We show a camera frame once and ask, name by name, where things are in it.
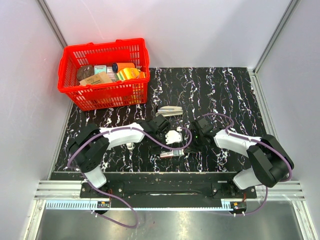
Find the staple box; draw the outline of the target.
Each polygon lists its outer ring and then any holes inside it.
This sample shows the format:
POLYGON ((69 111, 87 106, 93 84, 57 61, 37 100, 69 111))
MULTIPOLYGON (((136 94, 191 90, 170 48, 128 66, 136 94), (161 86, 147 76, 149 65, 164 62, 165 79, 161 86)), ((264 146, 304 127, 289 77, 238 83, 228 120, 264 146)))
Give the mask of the staple box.
POLYGON ((173 157, 180 157, 180 156, 184 156, 184 150, 180 149, 180 150, 171 150, 171 151, 167 151, 167 152, 162 152, 159 157, 161 159, 165 159, 165 158, 173 158, 173 157))

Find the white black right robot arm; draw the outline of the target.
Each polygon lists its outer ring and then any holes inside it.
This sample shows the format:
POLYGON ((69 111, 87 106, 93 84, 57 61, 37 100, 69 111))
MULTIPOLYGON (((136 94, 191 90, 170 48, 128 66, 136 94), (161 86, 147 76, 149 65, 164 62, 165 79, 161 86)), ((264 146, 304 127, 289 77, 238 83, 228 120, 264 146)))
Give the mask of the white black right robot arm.
POLYGON ((204 147, 229 150, 248 158, 251 167, 237 173, 227 186, 228 194, 239 198, 247 188, 263 185, 274 187, 279 182, 287 182, 293 176, 294 163, 275 136, 266 134, 253 137, 214 127, 204 116, 190 123, 192 141, 187 148, 190 153, 198 153, 204 147))

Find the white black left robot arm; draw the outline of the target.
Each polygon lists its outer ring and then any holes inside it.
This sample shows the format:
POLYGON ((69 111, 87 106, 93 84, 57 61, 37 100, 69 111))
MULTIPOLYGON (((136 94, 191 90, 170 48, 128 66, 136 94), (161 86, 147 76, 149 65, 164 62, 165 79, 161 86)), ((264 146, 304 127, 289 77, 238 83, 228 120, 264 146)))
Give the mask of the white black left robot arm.
POLYGON ((100 167, 105 152, 121 145, 139 143, 145 134, 159 142, 169 127, 170 122, 161 114, 151 120, 139 120, 121 127, 100 128, 96 124, 88 124, 68 144, 70 158, 67 167, 80 169, 92 184, 91 192, 103 198, 109 190, 107 178, 100 167))

